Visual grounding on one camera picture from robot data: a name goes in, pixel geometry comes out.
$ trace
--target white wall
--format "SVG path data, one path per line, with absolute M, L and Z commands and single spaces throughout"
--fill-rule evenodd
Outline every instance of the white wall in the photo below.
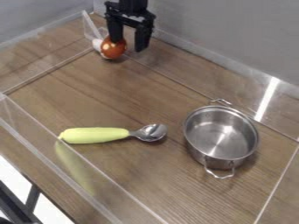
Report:
M 299 85 L 299 1 L 148 2 L 157 15 L 156 25 L 162 31 L 214 52 L 213 56 L 217 54 L 233 59 Z M 174 42 L 170 37 L 162 38 Z
M 2 0 L 0 3 L 0 43 L 92 8 L 92 0 Z

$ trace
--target pot handle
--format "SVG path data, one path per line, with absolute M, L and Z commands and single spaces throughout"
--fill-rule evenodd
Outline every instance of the pot handle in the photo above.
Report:
M 232 103 L 228 102 L 228 101 L 225 101 L 224 99 L 216 99 L 216 100 L 212 100 L 212 101 L 209 101 L 209 104 L 212 104 L 213 102 L 224 102 L 224 103 L 226 104 L 228 107 L 232 106 Z
M 216 173 L 213 173 L 213 171 L 208 168 L 206 166 L 206 159 L 204 158 L 204 170 L 205 172 L 213 176 L 214 179 L 226 179 L 226 178 L 232 178 L 235 176 L 235 166 L 233 166 L 233 161 L 229 162 L 231 163 L 231 174 L 225 175 L 225 176 L 218 176 Z

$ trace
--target spoon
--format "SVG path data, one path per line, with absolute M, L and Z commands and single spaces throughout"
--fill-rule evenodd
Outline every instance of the spoon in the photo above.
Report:
M 140 130 L 128 131 L 118 128 L 74 128 L 65 129 L 58 136 L 69 144 L 94 144 L 110 142 L 126 137 L 136 137 L 141 141 L 153 142 L 166 134 L 166 127 L 162 124 L 149 124 Z

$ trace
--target yellow spoon handle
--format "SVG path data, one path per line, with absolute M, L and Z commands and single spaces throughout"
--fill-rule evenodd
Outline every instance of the yellow spoon handle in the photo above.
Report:
M 65 129 L 58 136 L 69 144 L 94 144 L 126 138 L 126 129 L 116 128 L 74 128 Z

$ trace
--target metal pot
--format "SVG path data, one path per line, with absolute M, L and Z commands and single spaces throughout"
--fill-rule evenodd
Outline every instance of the metal pot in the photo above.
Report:
M 210 102 L 229 102 L 217 99 Z M 184 137 L 192 157 L 217 179 L 231 178 L 235 168 L 257 148 L 257 130 L 249 118 L 231 107 L 209 105 L 197 108 L 184 122 Z M 231 170 L 218 176 L 210 169 Z

